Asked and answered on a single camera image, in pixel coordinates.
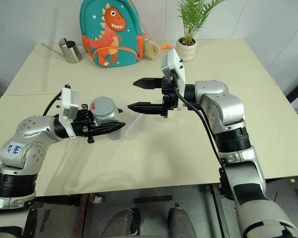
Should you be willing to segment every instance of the white wall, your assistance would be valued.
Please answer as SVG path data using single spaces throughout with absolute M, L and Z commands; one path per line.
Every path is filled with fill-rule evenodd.
M 37 42 L 80 41 L 81 0 L 0 0 L 3 93 Z M 152 39 L 182 35 L 176 0 L 134 0 Z M 196 39 L 245 38 L 285 94 L 298 84 L 298 0 L 227 0 Z

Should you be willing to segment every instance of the green plant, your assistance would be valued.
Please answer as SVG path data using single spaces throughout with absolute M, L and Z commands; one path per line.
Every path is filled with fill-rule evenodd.
M 178 2 L 184 26 L 183 45 L 193 45 L 193 37 L 203 27 L 211 10 L 224 0 L 181 0 Z

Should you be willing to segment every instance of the white flower pot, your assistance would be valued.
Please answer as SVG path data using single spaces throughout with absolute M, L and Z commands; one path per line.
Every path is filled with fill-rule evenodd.
M 175 50 L 177 51 L 180 59 L 183 61 L 190 61 L 194 58 L 195 52 L 197 50 L 197 41 L 195 41 L 195 44 L 192 46 L 185 46 L 179 42 L 179 39 L 177 40 Z

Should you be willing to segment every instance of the black cable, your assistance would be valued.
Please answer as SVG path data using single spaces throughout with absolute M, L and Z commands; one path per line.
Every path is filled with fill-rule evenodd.
M 203 114 L 204 114 L 204 117 L 203 117 L 203 115 L 199 112 L 199 110 L 198 110 L 192 103 L 188 102 L 184 97 L 182 97 L 182 95 L 181 95 L 181 94 L 179 93 L 179 91 L 178 91 L 178 86 L 177 86 L 177 85 L 174 85 L 174 86 L 173 86 L 173 91 L 174 91 L 175 94 L 178 96 L 178 98 L 179 98 L 182 102 L 184 102 L 184 103 L 187 105 L 188 108 L 190 108 L 191 110 L 193 110 L 193 111 L 199 116 L 199 118 L 201 119 L 201 121 L 202 121 L 202 123 L 203 123 L 203 126 L 204 126 L 205 130 L 207 131 L 207 134 L 208 134 L 208 137 L 209 137 L 209 140 L 210 140 L 210 144 L 211 144 L 211 146 L 212 146 L 212 149 L 213 149 L 213 151 L 214 151 L 214 154 L 215 154 L 216 158 L 218 159 L 219 163 L 221 164 L 221 161 L 220 161 L 220 159 L 219 159 L 217 150 L 216 150 L 216 148 L 215 148 L 215 146 L 214 146 L 214 143 L 213 143 L 213 141 L 212 141 L 212 136 L 211 136 L 211 134 L 210 134 L 210 130 L 209 130 L 209 128 L 208 128 L 208 124 L 206 123 L 206 119 L 204 119 L 204 117 L 205 117 L 206 115 L 203 113 Z
M 55 103 L 55 101 L 61 96 L 62 91 L 59 92 L 53 99 L 52 101 L 48 104 L 48 106 L 46 107 L 43 115 L 46 116 L 46 114 L 48 113 L 49 109 L 51 108 L 51 106 Z

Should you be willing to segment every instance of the orange tag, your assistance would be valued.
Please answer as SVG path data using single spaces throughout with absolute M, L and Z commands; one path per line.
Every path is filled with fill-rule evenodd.
M 171 48 L 171 45 L 167 44 L 167 45 L 163 45 L 163 46 L 160 46 L 160 49 L 170 49 Z

